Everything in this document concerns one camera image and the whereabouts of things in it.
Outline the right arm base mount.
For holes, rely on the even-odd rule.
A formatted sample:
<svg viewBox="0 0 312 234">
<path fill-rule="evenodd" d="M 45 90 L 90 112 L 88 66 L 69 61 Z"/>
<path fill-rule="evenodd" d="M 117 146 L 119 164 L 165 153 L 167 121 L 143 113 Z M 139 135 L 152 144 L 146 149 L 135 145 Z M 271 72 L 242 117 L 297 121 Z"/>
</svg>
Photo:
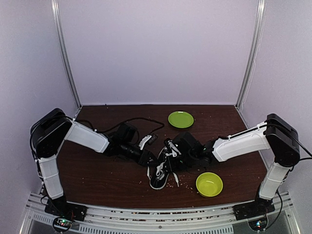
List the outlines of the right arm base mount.
<svg viewBox="0 0 312 234">
<path fill-rule="evenodd" d="M 272 201 L 252 201 L 233 206 L 236 220 L 250 219 L 267 213 L 274 212 Z"/>
</svg>

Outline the white shoelace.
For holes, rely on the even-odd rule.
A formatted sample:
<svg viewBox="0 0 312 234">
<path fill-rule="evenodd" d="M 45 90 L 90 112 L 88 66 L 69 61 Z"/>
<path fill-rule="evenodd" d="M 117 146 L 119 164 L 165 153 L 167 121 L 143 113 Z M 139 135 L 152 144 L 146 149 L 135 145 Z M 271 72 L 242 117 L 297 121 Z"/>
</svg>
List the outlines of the white shoelace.
<svg viewBox="0 0 312 234">
<path fill-rule="evenodd" d="M 158 159 L 160 160 L 160 164 L 155 167 L 152 174 L 150 172 L 150 167 L 147 167 L 147 177 L 149 179 L 150 187 L 154 190 L 163 189 L 167 184 L 169 174 L 173 174 L 175 182 L 179 187 L 178 176 L 172 170 L 171 159 L 173 158 L 166 147 L 163 147 L 163 149 L 160 151 L 158 154 Z"/>
</svg>

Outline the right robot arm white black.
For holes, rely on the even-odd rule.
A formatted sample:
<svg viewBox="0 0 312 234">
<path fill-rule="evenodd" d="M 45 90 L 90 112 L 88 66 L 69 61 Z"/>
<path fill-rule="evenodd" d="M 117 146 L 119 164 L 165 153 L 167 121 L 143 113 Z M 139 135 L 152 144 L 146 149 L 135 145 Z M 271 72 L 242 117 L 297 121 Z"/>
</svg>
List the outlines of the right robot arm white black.
<svg viewBox="0 0 312 234">
<path fill-rule="evenodd" d="M 218 137 L 202 145 L 189 132 L 167 140 L 165 145 L 178 165 L 210 166 L 237 156 L 262 150 L 271 150 L 273 163 L 258 187 L 256 200 L 250 204 L 254 215 L 262 214 L 269 206 L 280 185 L 300 160 L 299 137 L 295 128 L 276 114 L 267 115 L 264 122 L 248 130 Z"/>
</svg>

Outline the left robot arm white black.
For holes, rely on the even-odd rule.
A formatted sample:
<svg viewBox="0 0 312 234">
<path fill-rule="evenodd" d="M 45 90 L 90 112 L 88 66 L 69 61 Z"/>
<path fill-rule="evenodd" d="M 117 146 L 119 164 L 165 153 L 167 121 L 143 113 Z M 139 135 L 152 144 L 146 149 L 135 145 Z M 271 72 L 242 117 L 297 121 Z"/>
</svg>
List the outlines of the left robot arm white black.
<svg viewBox="0 0 312 234">
<path fill-rule="evenodd" d="M 71 211 L 63 191 L 57 157 L 65 141 L 71 141 L 107 156 L 124 156 L 143 167 L 154 167 L 159 161 L 155 155 L 145 149 L 145 144 L 153 138 L 149 133 L 135 145 L 132 139 L 138 130 L 123 121 L 114 127 L 113 133 L 97 131 L 87 127 L 74 118 L 68 117 L 60 108 L 56 108 L 37 121 L 30 130 L 30 148 L 37 165 L 38 175 L 45 186 L 51 208 L 59 216 Z"/>
</svg>

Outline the black white canvas sneaker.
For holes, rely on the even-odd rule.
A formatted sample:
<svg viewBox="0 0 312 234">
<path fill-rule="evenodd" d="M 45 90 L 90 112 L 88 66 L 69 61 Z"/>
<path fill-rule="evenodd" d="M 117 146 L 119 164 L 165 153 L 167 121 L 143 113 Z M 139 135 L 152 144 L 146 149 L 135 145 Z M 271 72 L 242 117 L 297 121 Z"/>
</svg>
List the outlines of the black white canvas sneaker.
<svg viewBox="0 0 312 234">
<path fill-rule="evenodd" d="M 168 164 L 168 153 L 169 151 L 166 147 L 164 147 L 158 155 L 159 164 L 155 167 L 150 179 L 150 186 L 154 190 L 160 190 L 164 188 L 167 183 L 168 176 L 171 172 Z"/>
</svg>

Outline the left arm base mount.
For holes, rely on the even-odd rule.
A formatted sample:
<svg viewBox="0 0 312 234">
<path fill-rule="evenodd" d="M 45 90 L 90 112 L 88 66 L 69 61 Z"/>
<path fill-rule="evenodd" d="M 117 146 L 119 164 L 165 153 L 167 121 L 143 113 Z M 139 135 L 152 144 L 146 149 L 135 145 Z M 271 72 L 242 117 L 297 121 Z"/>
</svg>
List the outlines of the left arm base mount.
<svg viewBox="0 0 312 234">
<path fill-rule="evenodd" d="M 47 202 L 44 211 L 55 216 L 65 217 L 68 220 L 84 221 L 87 207 L 73 203 Z"/>
</svg>

